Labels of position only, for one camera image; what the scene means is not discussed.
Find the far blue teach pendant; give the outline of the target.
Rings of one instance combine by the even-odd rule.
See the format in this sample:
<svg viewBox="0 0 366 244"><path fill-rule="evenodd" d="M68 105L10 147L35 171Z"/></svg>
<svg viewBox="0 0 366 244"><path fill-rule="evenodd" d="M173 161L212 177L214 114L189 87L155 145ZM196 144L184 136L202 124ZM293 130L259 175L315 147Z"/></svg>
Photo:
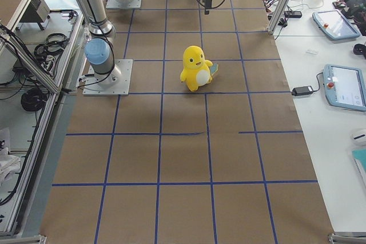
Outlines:
<svg viewBox="0 0 366 244"><path fill-rule="evenodd" d="M361 36L358 28L351 24L339 10L314 12L312 19L329 39L341 40Z"/></svg>

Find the near blue teach pendant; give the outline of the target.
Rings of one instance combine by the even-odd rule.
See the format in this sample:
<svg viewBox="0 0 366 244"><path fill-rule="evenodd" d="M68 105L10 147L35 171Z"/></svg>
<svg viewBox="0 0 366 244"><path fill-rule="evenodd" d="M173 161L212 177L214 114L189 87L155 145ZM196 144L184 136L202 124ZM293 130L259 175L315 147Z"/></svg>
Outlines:
<svg viewBox="0 0 366 244"><path fill-rule="evenodd" d="M360 69L327 64L323 77L325 97L331 106L365 112L365 83Z"/></svg>

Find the yellow plush toy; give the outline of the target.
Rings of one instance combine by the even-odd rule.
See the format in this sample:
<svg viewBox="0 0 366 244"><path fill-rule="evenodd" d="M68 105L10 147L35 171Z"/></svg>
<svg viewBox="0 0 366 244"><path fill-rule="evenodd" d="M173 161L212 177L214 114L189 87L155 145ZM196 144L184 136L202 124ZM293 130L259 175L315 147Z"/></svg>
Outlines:
<svg viewBox="0 0 366 244"><path fill-rule="evenodd" d="M185 82L189 91L197 91L199 87L211 83L218 72L218 63L205 59L202 48L189 46L183 54L183 70L180 81Z"/></svg>

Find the blue teach pendant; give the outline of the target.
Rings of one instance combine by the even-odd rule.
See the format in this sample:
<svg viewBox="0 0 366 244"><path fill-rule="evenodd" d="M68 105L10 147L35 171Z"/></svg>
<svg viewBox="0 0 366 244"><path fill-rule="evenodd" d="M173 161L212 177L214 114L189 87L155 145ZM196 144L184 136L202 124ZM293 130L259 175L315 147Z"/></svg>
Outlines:
<svg viewBox="0 0 366 244"><path fill-rule="evenodd" d="M358 28L351 24L339 10L314 12L312 19L329 39L341 40L361 36Z"/></svg>
<svg viewBox="0 0 366 244"><path fill-rule="evenodd" d="M325 97L331 106L365 112L365 83L360 69L327 64L323 77Z"/></svg>

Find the grey metal control box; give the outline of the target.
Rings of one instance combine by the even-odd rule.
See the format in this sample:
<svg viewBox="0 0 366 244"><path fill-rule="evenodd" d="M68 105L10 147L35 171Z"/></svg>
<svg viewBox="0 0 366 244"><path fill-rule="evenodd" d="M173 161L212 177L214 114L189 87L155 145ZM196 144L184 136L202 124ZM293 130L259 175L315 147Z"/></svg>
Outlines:
<svg viewBox="0 0 366 244"><path fill-rule="evenodd" d="M41 30L43 24L50 18L50 9L45 0L31 0L28 4L20 23L36 23Z"/></svg>

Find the black power adapter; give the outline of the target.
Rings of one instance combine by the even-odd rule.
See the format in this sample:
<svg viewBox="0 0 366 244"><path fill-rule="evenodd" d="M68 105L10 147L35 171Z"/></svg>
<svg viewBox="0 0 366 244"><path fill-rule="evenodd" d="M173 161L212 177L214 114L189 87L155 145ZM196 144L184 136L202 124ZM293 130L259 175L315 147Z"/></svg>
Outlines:
<svg viewBox="0 0 366 244"><path fill-rule="evenodd" d="M294 87L291 91L291 94L295 97L296 96L311 95L312 93L314 93L314 89L312 88L312 86Z"/></svg>

